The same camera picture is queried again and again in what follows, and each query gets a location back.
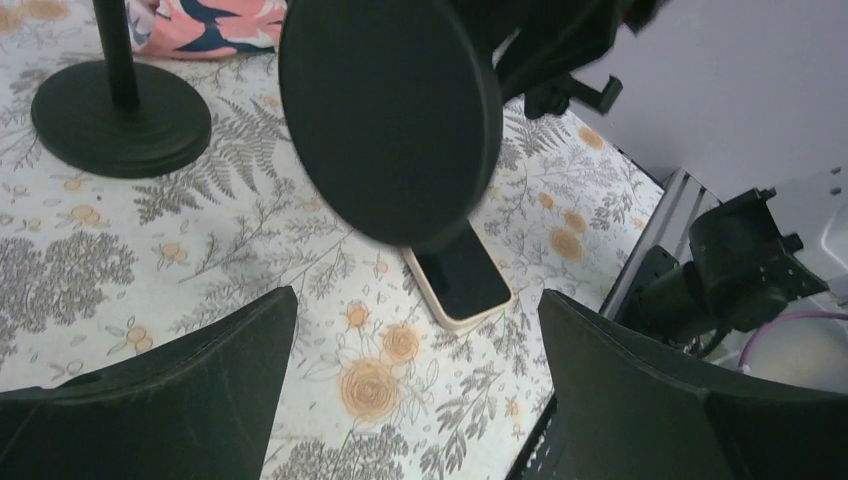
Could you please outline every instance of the pink cable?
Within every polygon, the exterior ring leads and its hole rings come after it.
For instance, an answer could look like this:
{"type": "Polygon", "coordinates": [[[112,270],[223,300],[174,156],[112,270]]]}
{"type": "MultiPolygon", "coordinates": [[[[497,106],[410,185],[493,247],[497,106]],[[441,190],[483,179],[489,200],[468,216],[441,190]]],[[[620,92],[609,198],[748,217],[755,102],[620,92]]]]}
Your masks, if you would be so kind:
{"type": "Polygon", "coordinates": [[[834,320],[843,320],[848,321],[848,314],[846,313],[836,313],[836,312],[796,312],[796,313],[787,313],[786,315],[781,315],[770,323],[767,323],[757,329],[754,332],[754,335],[748,340],[748,343],[745,344],[745,347],[742,349],[742,353],[739,355],[739,366],[736,368],[739,372],[744,372],[746,367],[748,367],[748,357],[751,356],[751,352],[754,351],[754,346],[759,343],[766,333],[774,327],[789,322],[792,320],[802,320],[802,319],[811,319],[811,318],[832,318],[834,320]]]}

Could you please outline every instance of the smartphone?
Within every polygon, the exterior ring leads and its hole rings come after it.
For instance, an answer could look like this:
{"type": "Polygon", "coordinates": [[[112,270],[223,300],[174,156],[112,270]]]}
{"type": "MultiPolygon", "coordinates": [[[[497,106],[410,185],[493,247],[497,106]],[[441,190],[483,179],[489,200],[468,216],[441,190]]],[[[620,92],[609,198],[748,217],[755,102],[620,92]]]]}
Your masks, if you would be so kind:
{"type": "Polygon", "coordinates": [[[403,249],[402,254],[444,328],[470,327],[513,301],[512,289],[470,223],[438,252],[403,249]]]}

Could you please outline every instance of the pink and navy cloth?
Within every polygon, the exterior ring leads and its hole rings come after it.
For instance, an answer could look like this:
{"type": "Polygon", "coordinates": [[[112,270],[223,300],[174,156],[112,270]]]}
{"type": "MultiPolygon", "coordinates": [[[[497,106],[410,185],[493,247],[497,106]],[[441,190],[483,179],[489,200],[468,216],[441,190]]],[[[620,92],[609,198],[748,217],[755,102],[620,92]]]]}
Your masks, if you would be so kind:
{"type": "Polygon", "coordinates": [[[284,0],[127,0],[135,52],[187,60],[273,52],[285,13],[284,0]]]}

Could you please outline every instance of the table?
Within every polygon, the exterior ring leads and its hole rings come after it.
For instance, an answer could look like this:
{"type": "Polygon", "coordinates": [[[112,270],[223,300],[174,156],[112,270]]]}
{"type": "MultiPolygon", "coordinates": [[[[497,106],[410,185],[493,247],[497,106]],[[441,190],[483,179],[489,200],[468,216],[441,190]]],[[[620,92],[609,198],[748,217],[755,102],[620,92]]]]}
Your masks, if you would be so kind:
{"type": "Polygon", "coordinates": [[[310,186],[273,55],[153,62],[207,99],[212,145],[166,177],[98,178],[45,152],[28,113],[48,75],[98,57],[91,8],[12,18],[17,5],[0,0],[0,389],[56,386],[292,285],[297,337],[263,478],[504,477],[551,392],[542,288],[600,307],[659,187],[573,115],[531,123],[510,104],[472,223],[517,302],[448,332],[396,252],[310,186]]]}

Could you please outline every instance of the phone screen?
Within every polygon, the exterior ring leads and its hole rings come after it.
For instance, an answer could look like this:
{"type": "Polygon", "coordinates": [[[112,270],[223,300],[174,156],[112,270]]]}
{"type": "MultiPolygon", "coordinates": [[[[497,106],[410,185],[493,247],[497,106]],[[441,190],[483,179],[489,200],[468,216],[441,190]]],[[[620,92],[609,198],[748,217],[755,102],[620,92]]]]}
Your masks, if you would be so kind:
{"type": "Polygon", "coordinates": [[[454,320],[474,317],[511,298],[509,285],[470,225],[438,254],[413,254],[442,309],[454,320]]]}

